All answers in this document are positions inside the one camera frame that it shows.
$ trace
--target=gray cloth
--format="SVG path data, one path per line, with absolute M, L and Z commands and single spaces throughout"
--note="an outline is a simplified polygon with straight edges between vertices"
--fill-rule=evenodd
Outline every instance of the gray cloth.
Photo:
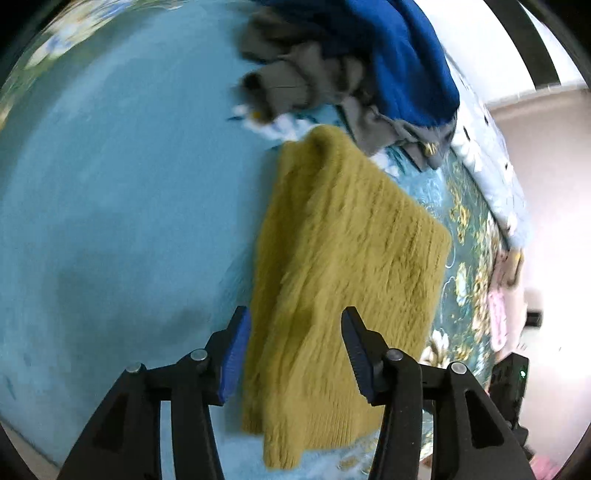
M 246 75 L 242 86 L 263 120 L 324 103 L 339 105 L 366 155 L 398 145 L 420 170 L 439 168 L 450 148 L 456 117 L 442 127 L 428 128 L 382 115 L 374 105 L 374 83 L 364 63 L 352 56 L 324 59 L 319 40 L 269 7 L 252 16 L 241 52 L 267 65 Z

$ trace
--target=bed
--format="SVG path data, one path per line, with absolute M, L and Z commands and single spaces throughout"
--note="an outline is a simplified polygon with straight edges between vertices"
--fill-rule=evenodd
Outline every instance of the bed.
M 235 89 L 252 69 L 235 37 L 253 8 L 81 0 L 1 90 L 0 415 L 58 464 L 125 365 L 176 361 L 248 303 L 279 145 L 315 124 L 344 128 L 331 106 L 256 121 Z M 453 237 L 422 361 L 460 360 L 486 385 L 486 294 L 503 240 L 485 198 L 453 152 L 424 173 L 397 148 L 372 160 Z M 212 409 L 228 479 L 367 476 L 376 435 L 266 471 L 261 439 L 239 430 L 239 397 Z M 166 411 L 163 478 L 173 478 Z M 421 457 L 432 449 L 425 414 Z

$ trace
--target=pink cloth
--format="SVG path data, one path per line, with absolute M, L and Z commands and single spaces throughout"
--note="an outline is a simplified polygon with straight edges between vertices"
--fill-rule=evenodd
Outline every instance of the pink cloth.
M 507 253 L 499 250 L 496 255 L 495 268 L 492 271 L 488 295 L 486 296 L 491 316 L 491 348 L 494 352 L 501 350 L 507 343 L 507 315 L 504 294 L 501 288 L 506 260 Z
M 552 480 L 560 472 L 560 467 L 543 455 L 534 455 L 530 467 L 536 480 Z
M 491 313 L 491 348 L 498 352 L 507 343 L 507 316 L 502 290 L 491 290 L 487 296 Z

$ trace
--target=metal screw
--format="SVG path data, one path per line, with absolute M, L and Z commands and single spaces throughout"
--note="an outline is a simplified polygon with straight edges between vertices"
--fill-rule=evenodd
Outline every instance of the metal screw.
M 453 362 L 452 363 L 452 370 L 454 373 L 457 373 L 458 375 L 463 375 L 468 371 L 468 369 L 466 368 L 466 365 L 464 365 L 461 362 Z
M 391 348 L 386 352 L 386 358 L 391 362 L 398 362 L 404 358 L 404 355 L 397 348 Z
M 203 362 L 207 358 L 207 350 L 203 348 L 198 348 L 197 350 L 193 350 L 191 352 L 191 359 L 195 360 L 196 362 Z
M 136 374 L 142 368 L 142 364 L 140 362 L 136 362 L 134 364 L 128 365 L 125 369 L 130 374 Z

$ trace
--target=yellow knit sweater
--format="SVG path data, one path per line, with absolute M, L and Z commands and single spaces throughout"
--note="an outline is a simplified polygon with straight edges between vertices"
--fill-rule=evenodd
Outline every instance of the yellow knit sweater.
M 258 240 L 243 427 L 270 468 L 379 428 L 340 334 L 353 305 L 418 358 L 440 297 L 450 235 L 349 137 L 320 126 L 286 143 Z

